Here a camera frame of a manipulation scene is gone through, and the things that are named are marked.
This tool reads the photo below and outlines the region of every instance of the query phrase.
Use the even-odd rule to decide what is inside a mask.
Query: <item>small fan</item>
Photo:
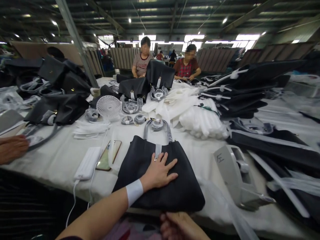
[[[122,103],[114,96],[102,96],[97,102],[97,111],[104,119],[114,119],[122,111]]]

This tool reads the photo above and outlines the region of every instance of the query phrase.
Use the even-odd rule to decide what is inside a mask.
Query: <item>metal pillar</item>
[[[69,34],[72,37],[72,40],[74,42],[74,45],[78,49],[78,52],[80,54],[81,61],[83,63],[84,69],[90,79],[90,82],[93,87],[99,87],[96,78],[94,77],[93,71],[90,68],[89,61],[87,58],[87,55],[85,54],[85,48],[83,47],[82,41],[80,39],[79,33],[77,31],[76,25],[73,22],[71,13],[69,11],[68,5],[66,3],[66,0],[56,0],[57,5],[59,7],[59,10],[61,12],[61,15],[63,17],[63,20],[66,23],[66,26],[68,28]]]

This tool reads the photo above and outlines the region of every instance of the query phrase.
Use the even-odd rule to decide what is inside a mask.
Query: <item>white tablecloth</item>
[[[312,126],[316,132],[314,135],[320,136],[320,125],[301,116],[297,116],[297,118],[304,121],[305,124],[309,124],[309,127]],[[74,185],[73,177],[86,151],[89,147],[101,146],[104,136],[104,134],[101,134],[98,140],[74,139],[72,136],[74,128],[74,125],[65,126],[63,130],[41,148],[29,152],[24,157],[2,167],[25,174],[41,183],[72,193]],[[49,126],[44,127],[39,135],[47,136],[50,134],[51,129],[52,127]],[[119,122],[113,123],[104,141],[103,148],[106,147],[111,138],[122,141],[121,148],[115,160],[115,169],[120,168],[133,136],[138,135],[142,137],[143,129],[144,125],[137,127],[131,125],[124,126]],[[195,174],[212,181],[219,187],[226,198],[231,199],[212,155],[212,153],[223,146],[225,142],[215,139],[199,140],[187,132],[181,132],[178,129],[172,129],[172,136],[180,142],[185,150]],[[302,140],[307,139],[303,134],[299,136],[301,136]],[[313,143],[310,144],[310,142],[308,142],[308,144],[315,147],[314,141],[317,141],[318,138],[319,137],[315,136],[312,140]],[[165,145],[166,134],[164,132],[149,131],[148,141]],[[265,179],[254,166],[252,158],[247,157],[258,191],[266,194]],[[110,195],[116,181],[117,175],[115,170],[111,170],[110,172],[96,171],[91,188],[94,201],[96,202]],[[90,181],[80,182],[76,187],[76,195],[88,201],[89,186]],[[214,201],[203,188],[202,190],[206,199],[206,205],[201,212],[197,213],[199,216],[197,218],[198,222],[218,231],[229,234],[236,233],[231,218],[223,206]],[[260,207],[256,212],[240,211],[259,236],[272,239],[319,239],[319,235],[299,222],[289,218],[277,204]],[[158,214],[154,211],[149,211],[148,213]]]

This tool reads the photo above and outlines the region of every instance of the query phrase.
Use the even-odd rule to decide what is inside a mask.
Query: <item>hand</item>
[[[155,153],[152,154],[151,163],[148,167],[146,173],[140,178],[143,192],[147,192],[152,188],[161,188],[169,184],[178,177],[177,173],[171,173],[168,176],[168,172],[174,165],[178,162],[177,159],[174,159],[167,166],[168,153],[160,153],[157,160],[155,160]]]
[[[14,136],[0,140],[0,165],[22,157],[28,150],[29,143],[24,136]]]
[[[209,240],[205,232],[185,212],[161,214],[160,231],[168,240]]]

